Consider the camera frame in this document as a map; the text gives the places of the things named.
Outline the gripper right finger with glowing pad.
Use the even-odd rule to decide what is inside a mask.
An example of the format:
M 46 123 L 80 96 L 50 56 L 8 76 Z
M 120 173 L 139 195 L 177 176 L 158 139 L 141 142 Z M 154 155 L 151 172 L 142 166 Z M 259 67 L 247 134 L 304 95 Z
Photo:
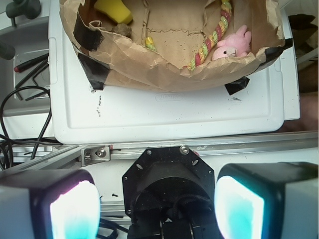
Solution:
M 226 239 L 316 239 L 319 171 L 309 162 L 229 163 L 214 207 Z

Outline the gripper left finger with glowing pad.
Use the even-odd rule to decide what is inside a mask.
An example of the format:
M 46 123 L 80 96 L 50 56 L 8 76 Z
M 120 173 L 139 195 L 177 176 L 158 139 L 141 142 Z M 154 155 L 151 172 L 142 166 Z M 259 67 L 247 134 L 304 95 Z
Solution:
M 83 169 L 0 173 L 2 239 L 94 239 L 100 194 Z

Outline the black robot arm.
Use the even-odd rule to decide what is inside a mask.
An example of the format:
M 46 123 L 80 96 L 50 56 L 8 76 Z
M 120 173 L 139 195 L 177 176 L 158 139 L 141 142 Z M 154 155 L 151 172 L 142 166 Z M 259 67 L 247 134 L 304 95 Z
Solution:
M 194 152 L 151 148 L 122 175 L 130 239 L 316 239 L 319 169 L 309 162 L 228 163 L 218 175 Z M 83 169 L 0 175 L 3 239 L 115 239 Z

